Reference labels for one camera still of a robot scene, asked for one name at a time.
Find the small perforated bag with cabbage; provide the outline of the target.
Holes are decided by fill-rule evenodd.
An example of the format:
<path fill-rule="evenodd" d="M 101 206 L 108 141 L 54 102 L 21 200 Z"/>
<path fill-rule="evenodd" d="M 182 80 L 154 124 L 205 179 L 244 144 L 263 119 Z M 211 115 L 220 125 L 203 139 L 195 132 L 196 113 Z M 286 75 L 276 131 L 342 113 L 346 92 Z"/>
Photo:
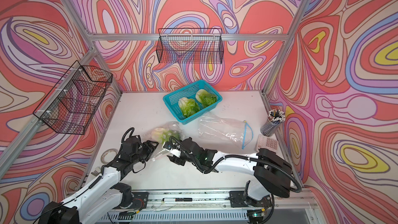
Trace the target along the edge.
<path fill-rule="evenodd" d="M 151 158 L 152 162 L 162 159 L 167 155 L 171 155 L 167 149 L 163 148 L 164 144 L 170 140 L 171 136 L 180 140 L 185 137 L 183 130 L 180 128 L 180 123 L 177 121 L 167 122 L 164 125 L 153 128 L 144 134 L 145 141 L 150 140 L 159 143 Z"/>

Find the clear blue zip-top bag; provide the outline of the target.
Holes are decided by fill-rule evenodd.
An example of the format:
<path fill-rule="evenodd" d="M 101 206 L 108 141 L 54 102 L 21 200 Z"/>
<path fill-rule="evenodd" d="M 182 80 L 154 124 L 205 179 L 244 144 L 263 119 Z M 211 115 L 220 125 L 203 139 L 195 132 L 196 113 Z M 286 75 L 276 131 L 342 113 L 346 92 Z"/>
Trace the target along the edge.
<path fill-rule="evenodd" d="M 202 115 L 198 120 L 199 137 L 217 142 L 228 142 L 244 149 L 254 138 L 254 132 L 247 121 L 220 118 L 212 113 Z"/>

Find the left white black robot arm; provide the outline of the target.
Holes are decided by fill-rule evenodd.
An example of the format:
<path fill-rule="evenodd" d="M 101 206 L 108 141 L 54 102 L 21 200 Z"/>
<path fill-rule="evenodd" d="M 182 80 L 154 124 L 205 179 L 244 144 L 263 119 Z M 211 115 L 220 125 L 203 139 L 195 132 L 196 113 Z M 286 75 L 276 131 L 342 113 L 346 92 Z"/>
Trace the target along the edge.
<path fill-rule="evenodd" d="M 129 128 L 125 132 L 116 156 L 101 167 L 94 180 L 60 203 L 47 204 L 34 223 L 94 224 L 115 207 L 131 206 L 134 200 L 131 186 L 121 181 L 129 173 L 135 173 L 137 163 L 146 165 L 159 146 L 156 141 L 142 142 L 139 135 L 133 134 L 134 130 Z"/>

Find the green chinese cabbage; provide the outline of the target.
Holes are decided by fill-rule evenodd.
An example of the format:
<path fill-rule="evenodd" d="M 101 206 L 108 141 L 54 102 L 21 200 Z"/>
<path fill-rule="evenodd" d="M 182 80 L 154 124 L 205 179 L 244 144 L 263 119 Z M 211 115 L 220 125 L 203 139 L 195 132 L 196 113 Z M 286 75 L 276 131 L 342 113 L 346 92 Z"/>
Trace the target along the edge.
<path fill-rule="evenodd" d="M 207 92 L 205 89 L 200 89 L 195 98 L 202 104 L 203 107 L 209 107 L 217 102 L 217 96 Z"/>
<path fill-rule="evenodd" d="M 182 97 L 178 100 L 178 106 L 185 118 L 191 117 L 201 110 L 195 99 Z"/>

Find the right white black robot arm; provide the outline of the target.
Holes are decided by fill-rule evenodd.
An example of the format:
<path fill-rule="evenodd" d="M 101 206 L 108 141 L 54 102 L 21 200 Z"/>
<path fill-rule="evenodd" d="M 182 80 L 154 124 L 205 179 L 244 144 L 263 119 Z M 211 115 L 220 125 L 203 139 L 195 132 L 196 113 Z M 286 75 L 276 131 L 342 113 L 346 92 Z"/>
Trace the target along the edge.
<path fill-rule="evenodd" d="M 200 147 L 192 138 L 183 141 L 171 136 L 163 145 L 171 154 L 170 162 L 184 166 L 193 164 L 202 174 L 235 172 L 252 176 L 236 204 L 247 206 L 272 205 L 272 197 L 289 198 L 303 187 L 293 176 L 292 166 L 275 152 L 261 148 L 249 155 L 236 155 Z"/>

